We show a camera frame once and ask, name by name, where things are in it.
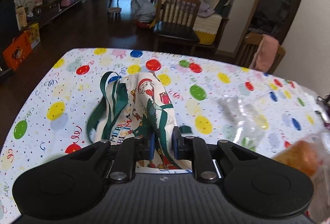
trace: pink towel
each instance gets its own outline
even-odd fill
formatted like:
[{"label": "pink towel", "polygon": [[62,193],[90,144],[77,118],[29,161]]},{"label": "pink towel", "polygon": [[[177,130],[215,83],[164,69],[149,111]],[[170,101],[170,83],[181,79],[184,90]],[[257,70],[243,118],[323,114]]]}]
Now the pink towel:
[{"label": "pink towel", "polygon": [[268,72],[274,62],[278,46],[277,39],[269,35],[263,35],[249,68]]}]

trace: chair backrest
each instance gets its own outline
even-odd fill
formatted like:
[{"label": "chair backrest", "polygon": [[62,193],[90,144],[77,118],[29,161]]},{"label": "chair backrest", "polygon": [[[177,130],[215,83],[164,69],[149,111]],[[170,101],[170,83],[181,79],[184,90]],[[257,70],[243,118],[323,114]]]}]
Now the chair backrest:
[{"label": "chair backrest", "polygon": [[[247,34],[237,53],[235,59],[235,65],[242,67],[249,67],[253,60],[253,56],[258,50],[258,46],[261,40],[262,40],[261,34],[258,33]],[[268,71],[269,74],[274,73],[279,63],[282,61],[284,55],[285,55],[285,49],[282,46],[279,46],[273,64]]]},{"label": "chair backrest", "polygon": [[200,4],[199,0],[158,0],[156,23],[170,22],[192,28]]}]

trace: plastic bag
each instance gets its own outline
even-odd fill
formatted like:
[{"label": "plastic bag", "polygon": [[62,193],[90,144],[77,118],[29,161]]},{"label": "plastic bag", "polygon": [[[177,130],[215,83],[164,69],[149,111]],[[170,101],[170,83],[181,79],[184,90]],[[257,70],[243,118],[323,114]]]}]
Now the plastic bag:
[{"label": "plastic bag", "polygon": [[265,135],[266,120],[239,96],[225,97],[219,102],[236,128],[235,136],[228,140],[255,151]]},{"label": "plastic bag", "polygon": [[330,216],[329,130],[305,136],[273,159],[296,168],[311,178],[314,195],[308,208],[310,218],[316,223],[327,219]]},{"label": "plastic bag", "polygon": [[273,157],[274,160],[307,174],[310,178],[330,161],[330,133],[309,134]]},{"label": "plastic bag", "polygon": [[156,18],[156,9],[149,0],[131,0],[134,19],[140,22],[152,22]]}]

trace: balloon print tablecloth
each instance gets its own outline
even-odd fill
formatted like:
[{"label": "balloon print tablecloth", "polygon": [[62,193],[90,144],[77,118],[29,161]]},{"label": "balloon print tablecloth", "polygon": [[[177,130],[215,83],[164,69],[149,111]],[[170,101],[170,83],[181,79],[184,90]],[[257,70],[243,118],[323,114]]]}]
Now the balloon print tablecloth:
[{"label": "balloon print tablecloth", "polygon": [[106,71],[116,71],[121,77],[154,71],[174,105],[178,125],[191,126],[194,135],[207,143],[232,139],[235,134],[218,102],[223,95],[241,95],[266,120],[266,136],[257,152],[267,157],[322,129],[312,104],[295,82],[184,55],[74,49],[37,85],[9,131],[1,152],[0,223],[19,216],[12,186],[21,173],[89,144],[85,124],[102,99],[99,83]]}]

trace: orange gift bag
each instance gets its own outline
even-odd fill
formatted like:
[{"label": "orange gift bag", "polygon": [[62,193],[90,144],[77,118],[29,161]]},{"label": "orange gift bag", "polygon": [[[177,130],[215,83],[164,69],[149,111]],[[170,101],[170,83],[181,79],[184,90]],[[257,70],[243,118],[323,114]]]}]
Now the orange gift bag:
[{"label": "orange gift bag", "polygon": [[15,71],[30,52],[32,52],[32,48],[29,34],[24,32],[18,38],[13,39],[13,43],[10,44],[2,54],[7,66]]}]

